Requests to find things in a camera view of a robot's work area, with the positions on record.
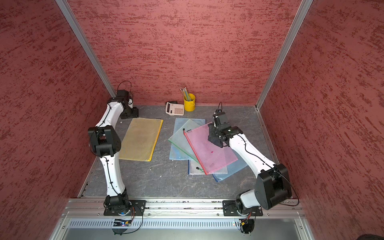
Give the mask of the yellow mesh document bag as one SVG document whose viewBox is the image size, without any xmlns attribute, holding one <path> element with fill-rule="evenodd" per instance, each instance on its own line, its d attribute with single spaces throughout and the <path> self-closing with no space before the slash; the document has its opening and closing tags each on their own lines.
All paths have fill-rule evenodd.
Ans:
<svg viewBox="0 0 384 240">
<path fill-rule="evenodd" d="M 163 125 L 161 119 L 133 119 L 124 136 L 119 158 L 150 162 Z"/>
</svg>

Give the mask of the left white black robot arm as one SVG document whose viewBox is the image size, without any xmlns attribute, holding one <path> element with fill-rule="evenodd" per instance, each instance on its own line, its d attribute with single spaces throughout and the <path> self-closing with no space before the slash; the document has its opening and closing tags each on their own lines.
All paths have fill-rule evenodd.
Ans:
<svg viewBox="0 0 384 240">
<path fill-rule="evenodd" d="M 100 121 L 88 129 L 91 153 L 99 157 L 106 177 L 107 196 L 104 206 L 108 211 L 119 212 L 121 215 L 131 208 L 131 203 L 121 176 L 119 153 L 122 142 L 115 126 L 121 114 L 131 110 L 128 97 L 112 97 Z"/>
</svg>

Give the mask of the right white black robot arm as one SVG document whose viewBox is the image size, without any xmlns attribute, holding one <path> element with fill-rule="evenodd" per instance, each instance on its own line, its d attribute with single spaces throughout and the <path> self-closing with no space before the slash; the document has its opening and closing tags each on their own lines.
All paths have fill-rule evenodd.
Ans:
<svg viewBox="0 0 384 240">
<path fill-rule="evenodd" d="M 209 123 L 208 140 L 221 148 L 237 153 L 257 177 L 255 188 L 237 195 L 235 208 L 239 215 L 248 215 L 253 207 L 269 210 L 292 197 L 288 169 L 265 157 L 238 127 L 221 129 Z"/>
</svg>

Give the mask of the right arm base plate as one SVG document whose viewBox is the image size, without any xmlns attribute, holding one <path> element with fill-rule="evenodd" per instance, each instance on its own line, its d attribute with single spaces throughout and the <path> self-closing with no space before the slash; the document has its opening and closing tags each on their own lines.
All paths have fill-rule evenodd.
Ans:
<svg viewBox="0 0 384 240">
<path fill-rule="evenodd" d="M 226 217 L 261 217 L 263 216 L 263 211 L 260 206 L 246 208 L 239 201 L 223 201 L 223 213 Z"/>
</svg>

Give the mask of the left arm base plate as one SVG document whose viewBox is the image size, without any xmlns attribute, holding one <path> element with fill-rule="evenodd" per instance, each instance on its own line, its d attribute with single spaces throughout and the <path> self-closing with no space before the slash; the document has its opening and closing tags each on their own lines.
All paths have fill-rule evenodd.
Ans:
<svg viewBox="0 0 384 240">
<path fill-rule="evenodd" d="M 142 216 L 147 201 L 146 200 L 130 200 L 126 205 L 117 205 L 115 207 L 105 207 L 104 216 L 118 216 L 118 217 L 133 217 Z"/>
</svg>

